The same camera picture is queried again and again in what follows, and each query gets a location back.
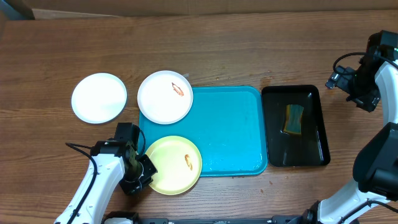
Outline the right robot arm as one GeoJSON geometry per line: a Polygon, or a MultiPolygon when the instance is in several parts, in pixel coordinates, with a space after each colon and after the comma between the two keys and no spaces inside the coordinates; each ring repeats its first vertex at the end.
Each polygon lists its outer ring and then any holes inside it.
{"type": "Polygon", "coordinates": [[[348,94],[358,108],[372,112],[382,105],[383,127],[363,147],[353,166],[353,178],[330,198],[317,201],[291,223],[357,223],[380,205],[393,212],[397,201],[397,34],[382,30],[371,35],[354,70],[333,64],[325,83],[348,94]]]}

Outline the yellow plate with sauce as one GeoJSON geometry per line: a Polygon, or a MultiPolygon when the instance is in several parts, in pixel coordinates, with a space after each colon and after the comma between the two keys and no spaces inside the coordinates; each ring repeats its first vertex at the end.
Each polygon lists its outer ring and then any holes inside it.
{"type": "Polygon", "coordinates": [[[157,173],[150,187],[163,195],[178,195],[192,188],[202,170],[201,154],[190,140],[167,136],[156,140],[146,150],[157,173]]]}

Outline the green yellow sponge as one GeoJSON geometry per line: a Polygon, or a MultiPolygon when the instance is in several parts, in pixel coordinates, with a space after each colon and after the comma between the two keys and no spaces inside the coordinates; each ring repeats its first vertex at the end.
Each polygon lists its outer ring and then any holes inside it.
{"type": "Polygon", "coordinates": [[[302,116],[304,107],[301,105],[287,105],[285,107],[285,121],[282,132],[287,134],[302,134],[302,116]]]}

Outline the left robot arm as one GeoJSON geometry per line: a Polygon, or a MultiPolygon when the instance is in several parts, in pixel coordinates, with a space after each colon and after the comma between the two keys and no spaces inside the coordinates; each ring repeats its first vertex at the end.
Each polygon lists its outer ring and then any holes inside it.
{"type": "Polygon", "coordinates": [[[89,153],[83,150],[86,146],[66,145],[88,157],[90,163],[74,197],[55,223],[140,223],[136,213],[105,215],[105,211],[118,185],[126,195],[133,195],[153,181],[157,169],[149,157],[139,155],[131,141],[98,141],[89,147],[89,153]]]}

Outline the white plate with sauce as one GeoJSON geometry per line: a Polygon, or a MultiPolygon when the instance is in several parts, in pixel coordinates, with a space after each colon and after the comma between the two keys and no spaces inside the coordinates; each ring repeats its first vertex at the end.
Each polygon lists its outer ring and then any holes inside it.
{"type": "Polygon", "coordinates": [[[127,103],[127,89],[117,76],[95,73],[75,87],[71,106],[74,114],[90,124],[107,123],[116,118],[127,103]]]}

